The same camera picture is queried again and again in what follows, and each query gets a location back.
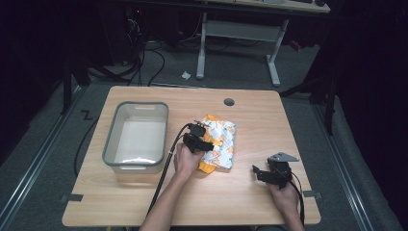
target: black device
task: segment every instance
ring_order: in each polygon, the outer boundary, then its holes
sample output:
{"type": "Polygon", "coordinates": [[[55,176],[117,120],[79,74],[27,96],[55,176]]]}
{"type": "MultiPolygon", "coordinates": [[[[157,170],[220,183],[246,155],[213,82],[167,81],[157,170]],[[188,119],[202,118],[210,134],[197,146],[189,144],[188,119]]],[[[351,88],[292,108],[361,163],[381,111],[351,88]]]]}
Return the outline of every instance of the black device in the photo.
{"type": "Polygon", "coordinates": [[[196,149],[201,151],[211,151],[214,146],[211,142],[203,141],[202,137],[206,132],[205,124],[196,121],[196,124],[189,123],[188,128],[190,129],[189,133],[185,133],[183,136],[183,143],[189,148],[191,153],[194,153],[196,149]]]}
{"type": "Polygon", "coordinates": [[[257,179],[272,185],[278,185],[283,189],[288,181],[292,181],[292,169],[288,162],[298,161],[286,153],[279,152],[276,155],[268,157],[269,171],[262,171],[256,166],[252,166],[253,172],[256,173],[257,179]]]}

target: metal rail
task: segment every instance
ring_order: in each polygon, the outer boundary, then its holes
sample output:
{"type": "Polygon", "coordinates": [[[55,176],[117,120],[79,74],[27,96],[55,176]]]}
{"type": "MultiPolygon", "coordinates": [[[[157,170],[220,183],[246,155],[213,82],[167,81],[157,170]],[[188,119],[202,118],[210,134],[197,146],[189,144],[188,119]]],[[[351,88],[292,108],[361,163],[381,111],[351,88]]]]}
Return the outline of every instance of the metal rail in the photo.
{"type": "Polygon", "coordinates": [[[333,162],[335,164],[335,169],[339,174],[340,181],[342,182],[345,195],[347,196],[348,202],[350,203],[351,209],[361,230],[371,231],[374,230],[372,227],[371,220],[364,208],[364,204],[358,194],[350,175],[348,174],[347,168],[340,155],[339,148],[332,136],[327,133],[326,127],[324,125],[324,114],[319,105],[312,105],[313,111],[316,117],[319,119],[319,126],[324,136],[326,137],[327,143],[330,146],[333,162]]]}
{"type": "Polygon", "coordinates": [[[47,138],[45,139],[44,143],[39,149],[36,158],[30,164],[26,173],[21,178],[20,182],[18,183],[18,186],[14,190],[13,195],[10,197],[9,202],[3,208],[0,214],[0,230],[9,230],[9,226],[11,225],[14,216],[16,215],[21,204],[24,202],[24,199],[26,198],[30,189],[33,187],[39,174],[41,173],[42,168],[44,167],[46,161],[48,160],[48,157],[51,154],[57,136],[60,134],[62,128],[65,125],[66,120],[69,118],[69,115],[72,112],[72,109],[74,108],[75,104],[79,101],[79,99],[82,97],[84,92],[85,90],[83,88],[77,87],[75,89],[74,100],[73,103],[71,104],[71,107],[67,110],[65,114],[60,115],[53,129],[48,134],[47,138]]]}

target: desk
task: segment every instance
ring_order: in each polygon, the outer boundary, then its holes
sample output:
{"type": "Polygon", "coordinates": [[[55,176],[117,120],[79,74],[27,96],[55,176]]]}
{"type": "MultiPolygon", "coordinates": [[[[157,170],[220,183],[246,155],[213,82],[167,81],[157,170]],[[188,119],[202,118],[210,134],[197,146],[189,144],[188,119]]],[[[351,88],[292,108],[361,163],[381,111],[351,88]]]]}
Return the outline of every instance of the desk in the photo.
{"type": "MultiPolygon", "coordinates": [[[[259,8],[272,8],[286,11],[301,11],[308,13],[329,13],[330,8],[327,5],[323,7],[317,6],[315,3],[300,3],[288,0],[282,0],[280,4],[264,3],[263,1],[254,0],[207,0],[207,2],[246,5],[259,8]]],[[[207,36],[226,37],[232,39],[252,39],[266,42],[273,42],[274,46],[270,54],[266,56],[270,78],[272,84],[276,87],[280,86],[280,80],[276,71],[275,59],[282,43],[283,36],[289,23],[289,19],[284,19],[281,26],[265,26],[235,22],[224,22],[218,20],[207,20],[207,14],[203,14],[201,26],[201,47],[198,54],[197,64],[197,79],[204,78],[205,69],[205,41],[207,36]]]]}
{"type": "MultiPolygon", "coordinates": [[[[102,151],[116,106],[123,101],[162,101],[169,107],[166,153],[186,123],[206,114],[237,125],[234,165],[211,174],[197,171],[186,185],[173,225],[277,224],[283,220],[265,183],[256,181],[252,165],[266,170],[267,157],[279,151],[300,159],[291,163],[303,191],[311,189],[280,96],[271,90],[210,90],[113,87],[95,128],[63,217],[66,226],[140,226],[146,216],[161,173],[121,175],[102,161],[102,151]],[[232,107],[225,98],[235,100],[232,107]]],[[[162,189],[174,173],[170,165],[162,189]]],[[[306,197],[305,223],[320,221],[313,197],[306,197]]]]}

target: gray carpet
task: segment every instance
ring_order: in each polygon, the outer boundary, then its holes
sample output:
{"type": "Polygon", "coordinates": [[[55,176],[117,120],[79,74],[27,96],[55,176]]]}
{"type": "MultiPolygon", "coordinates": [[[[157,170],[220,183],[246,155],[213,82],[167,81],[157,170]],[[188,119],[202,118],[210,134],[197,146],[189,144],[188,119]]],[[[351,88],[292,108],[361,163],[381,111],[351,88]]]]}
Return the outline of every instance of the gray carpet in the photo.
{"type": "MultiPolygon", "coordinates": [[[[275,88],[268,75],[268,67],[263,56],[240,55],[236,50],[239,45],[231,45],[226,50],[217,52],[223,44],[214,44],[207,54],[206,76],[204,80],[194,78],[197,63],[197,47],[180,46],[172,48],[164,44],[157,49],[166,59],[165,67],[154,79],[152,85],[182,85],[204,88],[252,89],[283,91],[303,81],[307,70],[319,51],[318,47],[304,48],[296,52],[291,47],[283,46],[276,60],[281,78],[281,87],[275,88]],[[191,74],[189,80],[181,78],[184,71],[191,74]]],[[[141,69],[141,84],[145,86],[149,79],[161,68],[162,58],[157,53],[146,51],[141,69]]],[[[113,71],[122,71],[123,66],[109,67],[113,71]]],[[[138,84],[136,77],[132,85],[138,84]]],[[[7,230],[106,230],[99,228],[68,228],[62,225],[66,206],[64,195],[70,194],[75,183],[74,161],[83,136],[98,118],[108,90],[118,85],[104,78],[92,78],[92,84],[85,90],[66,119],[61,133],[50,148],[50,154],[42,167],[32,188],[22,200],[7,230]]],[[[30,129],[21,140],[9,160],[0,167],[1,197],[0,205],[5,208],[24,173],[40,151],[42,144],[51,132],[53,125],[60,118],[62,109],[62,88],[58,88],[47,105],[33,119],[30,129]]],[[[283,98],[284,107],[293,135],[312,188],[319,193],[317,199],[321,222],[307,225],[307,230],[362,230],[359,220],[350,206],[341,177],[336,170],[333,151],[325,131],[321,129],[321,120],[316,108],[309,104],[307,94],[297,93],[283,98]]],[[[342,160],[354,181],[357,192],[367,208],[372,229],[402,230],[387,201],[370,175],[370,170],[361,158],[352,135],[337,101],[333,131],[342,160]]],[[[77,167],[79,168],[86,153],[91,132],[79,149],[77,167]]],[[[262,230],[281,230],[279,227],[264,227],[262,230]]]]}

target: forearm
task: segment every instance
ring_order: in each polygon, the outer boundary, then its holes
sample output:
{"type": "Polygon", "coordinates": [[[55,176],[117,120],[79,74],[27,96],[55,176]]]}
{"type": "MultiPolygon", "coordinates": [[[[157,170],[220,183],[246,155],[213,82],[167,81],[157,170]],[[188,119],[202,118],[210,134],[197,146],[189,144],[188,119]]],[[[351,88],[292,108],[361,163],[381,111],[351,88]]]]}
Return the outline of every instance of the forearm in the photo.
{"type": "Polygon", "coordinates": [[[161,231],[170,228],[177,201],[187,180],[188,177],[177,173],[171,178],[168,186],[160,195],[147,218],[141,225],[140,231],[161,231]]]}
{"type": "Polygon", "coordinates": [[[293,212],[283,212],[283,219],[285,220],[286,225],[288,226],[288,231],[304,231],[305,228],[300,221],[299,214],[297,211],[293,212]]]}

